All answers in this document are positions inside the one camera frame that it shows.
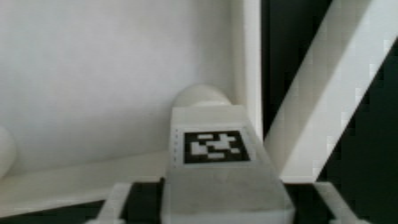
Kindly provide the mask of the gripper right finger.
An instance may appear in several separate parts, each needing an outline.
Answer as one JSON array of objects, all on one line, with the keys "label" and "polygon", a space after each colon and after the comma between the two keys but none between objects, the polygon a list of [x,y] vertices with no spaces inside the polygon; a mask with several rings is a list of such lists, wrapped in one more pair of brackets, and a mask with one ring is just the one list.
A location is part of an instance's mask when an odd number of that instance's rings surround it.
[{"label": "gripper right finger", "polygon": [[356,217],[332,183],[316,182],[314,189],[333,215],[328,224],[371,224]]}]

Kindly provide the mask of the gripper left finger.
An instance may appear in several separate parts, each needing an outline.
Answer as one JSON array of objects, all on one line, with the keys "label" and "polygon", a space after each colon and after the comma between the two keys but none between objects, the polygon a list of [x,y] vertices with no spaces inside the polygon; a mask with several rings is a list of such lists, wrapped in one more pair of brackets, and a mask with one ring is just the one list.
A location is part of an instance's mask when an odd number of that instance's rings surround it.
[{"label": "gripper left finger", "polygon": [[108,198],[104,200],[104,204],[99,210],[99,214],[95,218],[86,221],[86,224],[126,224],[126,221],[120,218],[120,214],[126,205],[129,190],[129,183],[117,183],[113,185]]}]

